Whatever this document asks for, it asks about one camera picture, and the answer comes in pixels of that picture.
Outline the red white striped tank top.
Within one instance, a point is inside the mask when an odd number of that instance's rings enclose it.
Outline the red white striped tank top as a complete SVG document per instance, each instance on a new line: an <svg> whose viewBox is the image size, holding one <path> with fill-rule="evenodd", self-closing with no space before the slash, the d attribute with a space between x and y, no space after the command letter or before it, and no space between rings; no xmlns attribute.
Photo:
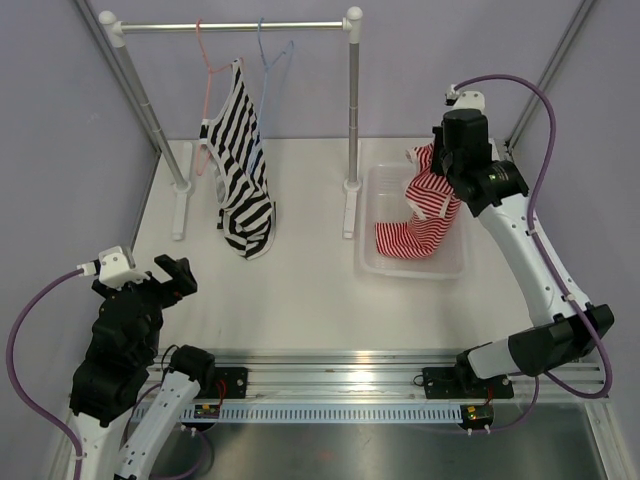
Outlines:
<svg viewBox="0 0 640 480"><path fill-rule="evenodd" d="M389 258L421 260L431 257L449 233L461 200L443 176L432 172L434 143L413 147L406 158L415 173L404 188L411 210L407 220L375 224L377 252Z"/></svg>

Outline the blue hanger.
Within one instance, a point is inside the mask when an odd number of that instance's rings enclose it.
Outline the blue hanger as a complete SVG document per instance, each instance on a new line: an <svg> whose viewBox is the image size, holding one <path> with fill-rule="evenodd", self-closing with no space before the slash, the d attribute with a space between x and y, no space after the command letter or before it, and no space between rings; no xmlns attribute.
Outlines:
<svg viewBox="0 0 640 480"><path fill-rule="evenodd" d="M275 55L272 59L269 59L266 55L263 40L262 40L262 32L265 26L265 18L261 17L257 23L257 43L260 54L260 61L262 66L262 87L260 92L259 101L256 107L256 131L255 131L255 150L249 156L249 171L251 174L254 174L258 169L258 150L262 148L262 139L263 139L263 125L264 125L264 114L265 114L265 103L266 97L269 93L269 77L270 73L274 67L276 67L279 61L282 58L286 59L286 67L284 71L284 76L287 76L291 59L295 49L295 43L293 40L289 40L279 51L277 55Z"/></svg>

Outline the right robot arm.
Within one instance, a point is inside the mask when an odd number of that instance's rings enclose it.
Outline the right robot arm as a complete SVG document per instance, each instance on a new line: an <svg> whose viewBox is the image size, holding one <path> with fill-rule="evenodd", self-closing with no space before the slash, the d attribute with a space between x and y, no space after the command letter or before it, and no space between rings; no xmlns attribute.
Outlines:
<svg viewBox="0 0 640 480"><path fill-rule="evenodd" d="M532 323L504 340L459 354L456 389L476 396L495 378L512 373L537 377L588 356L613 326L613 312L606 304L593 304L554 257L528 209L524 178L514 163L492 157L487 117L477 108L453 108L433 133L433 172L447 181L501 250Z"/></svg>

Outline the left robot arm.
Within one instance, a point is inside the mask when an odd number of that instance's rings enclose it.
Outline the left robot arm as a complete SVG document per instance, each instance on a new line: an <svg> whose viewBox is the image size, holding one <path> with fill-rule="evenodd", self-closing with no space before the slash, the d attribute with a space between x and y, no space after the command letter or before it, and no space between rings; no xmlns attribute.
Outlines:
<svg viewBox="0 0 640 480"><path fill-rule="evenodd" d="M151 406L130 437L124 432L158 354L164 310L196 293L186 258L154 262L169 278L139 270L129 250L114 247L81 267L103 302L84 360L72 380L70 409L78 436L77 479L147 479L180 414L215 388L215 357L184 345L171 356Z"/></svg>

